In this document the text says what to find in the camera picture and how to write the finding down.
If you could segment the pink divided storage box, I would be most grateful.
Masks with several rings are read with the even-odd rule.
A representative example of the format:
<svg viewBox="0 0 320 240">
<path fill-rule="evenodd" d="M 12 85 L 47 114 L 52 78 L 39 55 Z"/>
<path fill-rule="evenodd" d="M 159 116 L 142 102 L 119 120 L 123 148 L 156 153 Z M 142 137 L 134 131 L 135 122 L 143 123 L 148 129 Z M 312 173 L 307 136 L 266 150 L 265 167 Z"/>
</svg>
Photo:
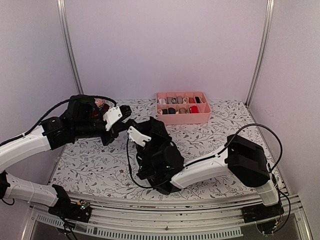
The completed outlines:
<svg viewBox="0 0 320 240">
<path fill-rule="evenodd" d="M 155 96 L 157 118 L 165 125 L 207 123 L 211 108 L 202 91 L 158 92 Z"/>
</svg>

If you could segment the black underwear beige waistband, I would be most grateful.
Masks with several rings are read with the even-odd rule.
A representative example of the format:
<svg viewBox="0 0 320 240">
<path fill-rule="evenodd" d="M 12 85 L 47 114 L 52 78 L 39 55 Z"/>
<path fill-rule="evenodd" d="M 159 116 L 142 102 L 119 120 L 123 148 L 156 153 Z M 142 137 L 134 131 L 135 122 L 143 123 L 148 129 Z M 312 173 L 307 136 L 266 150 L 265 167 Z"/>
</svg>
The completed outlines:
<svg viewBox="0 0 320 240">
<path fill-rule="evenodd" d="M 195 96 L 194 98 L 195 98 L 195 101 L 196 101 L 197 104 L 201 104 L 202 103 L 202 100 L 201 100 L 200 97 Z"/>
</svg>

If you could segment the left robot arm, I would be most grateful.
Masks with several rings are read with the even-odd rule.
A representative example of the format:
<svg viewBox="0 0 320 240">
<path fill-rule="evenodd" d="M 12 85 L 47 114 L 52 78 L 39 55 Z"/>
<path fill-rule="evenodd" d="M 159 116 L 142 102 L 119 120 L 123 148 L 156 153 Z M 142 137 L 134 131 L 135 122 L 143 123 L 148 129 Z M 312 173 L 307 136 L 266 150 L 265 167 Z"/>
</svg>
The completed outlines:
<svg viewBox="0 0 320 240">
<path fill-rule="evenodd" d="M 109 97 L 73 95 L 51 107 L 28 131 L 0 144 L 0 198 L 16 198 L 42 204 L 63 216 L 74 205 L 63 187 L 26 181 L 7 173 L 7 168 L 31 156 L 53 151 L 79 139 L 100 138 L 104 146 L 127 130 L 124 120 L 132 114 L 128 105 L 118 106 Z"/>
</svg>

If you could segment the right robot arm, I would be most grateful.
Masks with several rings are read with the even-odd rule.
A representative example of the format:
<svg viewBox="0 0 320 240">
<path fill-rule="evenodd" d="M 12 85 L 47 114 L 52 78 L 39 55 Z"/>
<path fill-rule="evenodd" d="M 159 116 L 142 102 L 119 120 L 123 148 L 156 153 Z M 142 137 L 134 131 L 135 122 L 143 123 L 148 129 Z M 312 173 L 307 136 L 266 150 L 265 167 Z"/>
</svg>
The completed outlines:
<svg viewBox="0 0 320 240">
<path fill-rule="evenodd" d="M 258 213 L 262 218 L 278 210 L 280 194 L 265 151 L 240 136 L 239 131 L 229 135 L 224 145 L 190 162 L 185 162 L 162 121 L 151 117 L 129 127 L 127 134 L 137 150 L 137 177 L 147 180 L 150 188 L 160 194 L 169 195 L 213 177 L 233 174 L 261 198 Z"/>
</svg>

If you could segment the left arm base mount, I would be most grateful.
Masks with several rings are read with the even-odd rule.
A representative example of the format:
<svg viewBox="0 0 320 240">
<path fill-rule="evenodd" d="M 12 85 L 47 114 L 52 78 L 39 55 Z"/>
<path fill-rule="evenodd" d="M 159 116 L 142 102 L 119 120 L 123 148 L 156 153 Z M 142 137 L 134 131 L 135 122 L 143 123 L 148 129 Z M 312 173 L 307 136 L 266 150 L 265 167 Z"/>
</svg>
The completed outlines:
<svg viewBox="0 0 320 240">
<path fill-rule="evenodd" d="M 62 186 L 53 184 L 56 191 L 57 202 L 48 208 L 48 213 L 59 217 L 62 220 L 74 220 L 88 223 L 91 217 L 92 208 L 88 201 L 79 200 L 72 202 Z"/>
</svg>

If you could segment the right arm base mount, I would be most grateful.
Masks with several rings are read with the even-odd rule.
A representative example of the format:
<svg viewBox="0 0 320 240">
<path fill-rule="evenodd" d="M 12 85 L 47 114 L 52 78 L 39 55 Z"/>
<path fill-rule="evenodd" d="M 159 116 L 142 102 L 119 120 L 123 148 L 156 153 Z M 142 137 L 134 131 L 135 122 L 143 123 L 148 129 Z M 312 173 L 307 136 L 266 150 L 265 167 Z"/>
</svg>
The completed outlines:
<svg viewBox="0 0 320 240">
<path fill-rule="evenodd" d="M 260 203 L 241 208 L 241 214 L 245 223 L 280 217 L 284 214 L 284 212 L 284 208 L 279 202 L 271 206 L 265 206 L 264 204 Z"/>
</svg>

